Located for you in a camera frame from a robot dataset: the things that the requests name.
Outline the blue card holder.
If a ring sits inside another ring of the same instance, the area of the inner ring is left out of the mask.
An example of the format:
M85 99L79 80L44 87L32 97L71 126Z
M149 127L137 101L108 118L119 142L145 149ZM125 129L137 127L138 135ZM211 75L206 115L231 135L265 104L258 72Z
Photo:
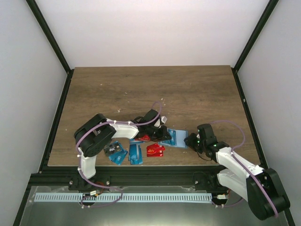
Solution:
M169 145L167 143L168 140L158 142L158 144L169 147L177 147L177 148L187 148L184 139L188 136L187 130L177 130L176 129L176 145Z

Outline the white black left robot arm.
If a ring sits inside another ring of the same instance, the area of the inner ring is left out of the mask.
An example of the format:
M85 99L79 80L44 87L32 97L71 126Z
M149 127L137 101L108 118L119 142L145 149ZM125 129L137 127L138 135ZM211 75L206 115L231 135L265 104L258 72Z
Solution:
M79 184L85 190L95 187L96 156L114 138L139 139L148 136L152 142L170 140L172 137L165 126L166 121L167 118L154 109L130 121L114 121L101 113L96 114L73 135L79 152Z

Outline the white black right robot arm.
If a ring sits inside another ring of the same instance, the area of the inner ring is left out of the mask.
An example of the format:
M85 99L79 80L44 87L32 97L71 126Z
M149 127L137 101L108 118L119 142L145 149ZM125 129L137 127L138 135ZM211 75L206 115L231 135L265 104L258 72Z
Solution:
M264 169L236 153L235 149L241 144L230 147L218 141L211 124L198 125L197 130L184 139L185 144L225 167L209 177L213 189L219 190L224 186L234 191L248 203L259 220L278 217L280 212L290 208L289 198L274 169Z

